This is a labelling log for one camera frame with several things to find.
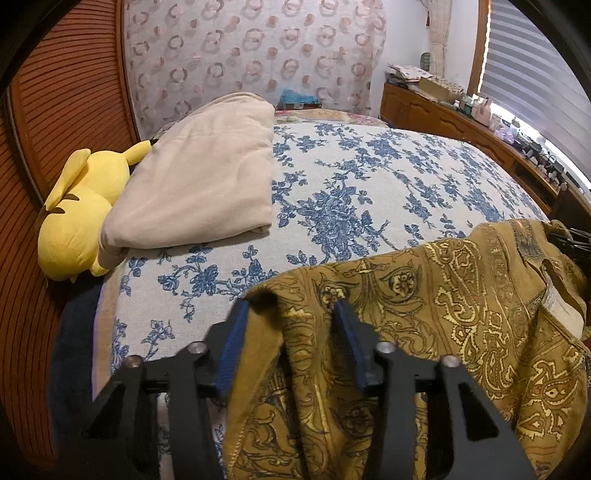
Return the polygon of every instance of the beige folded blanket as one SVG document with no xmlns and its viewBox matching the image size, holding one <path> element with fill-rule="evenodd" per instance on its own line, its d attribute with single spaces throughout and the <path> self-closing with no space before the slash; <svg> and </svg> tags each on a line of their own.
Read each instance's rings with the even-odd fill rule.
<svg viewBox="0 0 591 480">
<path fill-rule="evenodd" d="M 127 248 L 211 242 L 271 225 L 273 106 L 226 95 L 170 128 L 138 165 L 107 215 L 99 263 Z"/>
</svg>

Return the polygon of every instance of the blue floral bedspread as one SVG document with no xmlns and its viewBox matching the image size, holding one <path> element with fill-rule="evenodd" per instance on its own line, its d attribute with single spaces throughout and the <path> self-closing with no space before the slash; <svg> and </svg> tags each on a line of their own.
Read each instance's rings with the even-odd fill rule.
<svg viewBox="0 0 591 480">
<path fill-rule="evenodd" d="M 174 355 L 279 272 L 463 238 L 481 222 L 546 219 L 503 169 L 463 142 L 319 122 L 276 125 L 273 150 L 269 235 L 129 253 L 119 267 L 113 370 L 129 354 Z M 161 474 L 172 478 L 161 405 Z M 212 416 L 221 419 L 222 407 L 212 405 Z M 213 431 L 219 444 L 221 420 Z"/>
</svg>

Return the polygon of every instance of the patterned curtain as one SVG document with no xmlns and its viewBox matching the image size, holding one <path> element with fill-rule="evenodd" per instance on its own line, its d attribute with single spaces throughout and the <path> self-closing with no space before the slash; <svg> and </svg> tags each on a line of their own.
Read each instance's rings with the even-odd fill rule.
<svg viewBox="0 0 591 480">
<path fill-rule="evenodd" d="M 368 113 L 386 32 L 382 0 L 129 0 L 125 22 L 143 138 L 237 91 Z"/>
<path fill-rule="evenodd" d="M 445 51 L 452 18 L 452 0 L 429 0 L 431 37 L 431 73 L 445 77 Z"/>
</svg>

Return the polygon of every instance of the zebra blind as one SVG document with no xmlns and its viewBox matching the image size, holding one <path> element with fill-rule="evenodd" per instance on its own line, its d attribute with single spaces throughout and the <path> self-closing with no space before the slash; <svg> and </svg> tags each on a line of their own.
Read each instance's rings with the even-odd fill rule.
<svg viewBox="0 0 591 480">
<path fill-rule="evenodd" d="M 481 96 L 530 124 L 591 179 L 591 102 L 545 35 L 508 0 L 492 0 Z"/>
</svg>

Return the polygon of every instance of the screw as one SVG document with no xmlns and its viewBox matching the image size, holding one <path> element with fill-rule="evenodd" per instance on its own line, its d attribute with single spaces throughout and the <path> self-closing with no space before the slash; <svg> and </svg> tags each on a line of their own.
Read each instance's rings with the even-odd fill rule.
<svg viewBox="0 0 591 480">
<path fill-rule="evenodd" d="M 138 368 L 143 362 L 144 359 L 139 355 L 129 355 L 125 357 L 125 366 L 127 368 Z"/>
<path fill-rule="evenodd" d="M 443 365 L 449 368 L 456 368 L 460 366 L 460 359 L 455 355 L 443 355 L 441 358 Z"/>
<path fill-rule="evenodd" d="M 203 342 L 193 342 L 187 345 L 187 350 L 193 355 L 200 355 L 207 352 L 207 345 Z"/>
<path fill-rule="evenodd" d="M 393 353 L 393 351 L 396 350 L 396 345 L 394 345 L 392 342 L 378 342 L 375 346 L 375 349 L 379 353 L 385 353 L 387 355 L 388 353 Z"/>
</svg>

